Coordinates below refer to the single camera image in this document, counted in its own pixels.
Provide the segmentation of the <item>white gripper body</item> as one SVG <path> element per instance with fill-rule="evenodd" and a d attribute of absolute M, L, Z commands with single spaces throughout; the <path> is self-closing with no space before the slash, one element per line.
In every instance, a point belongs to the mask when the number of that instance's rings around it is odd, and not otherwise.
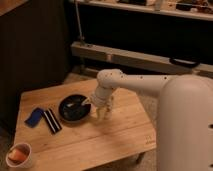
<path fill-rule="evenodd" d="M 96 107 L 103 107 L 109 101 L 114 89 L 97 86 L 92 92 L 90 99 Z"/>

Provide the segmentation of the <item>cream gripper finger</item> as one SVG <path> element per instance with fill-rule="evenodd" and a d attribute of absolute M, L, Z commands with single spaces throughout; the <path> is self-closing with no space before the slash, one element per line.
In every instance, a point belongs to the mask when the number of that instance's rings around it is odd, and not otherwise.
<path fill-rule="evenodd" d="M 85 100 L 82 101 L 81 105 L 84 106 L 86 104 L 91 104 L 92 101 L 91 101 L 91 98 L 87 97 Z"/>
<path fill-rule="evenodd" d="M 112 114 L 112 107 L 110 105 L 99 107 L 96 112 L 99 120 L 109 119 Z"/>

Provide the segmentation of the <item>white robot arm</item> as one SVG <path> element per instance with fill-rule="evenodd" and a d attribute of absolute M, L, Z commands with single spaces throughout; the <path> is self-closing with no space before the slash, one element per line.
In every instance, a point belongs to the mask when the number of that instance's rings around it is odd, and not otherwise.
<path fill-rule="evenodd" d="M 104 69 L 89 101 L 102 108 L 118 88 L 158 98 L 157 171 L 213 171 L 213 79 Z"/>

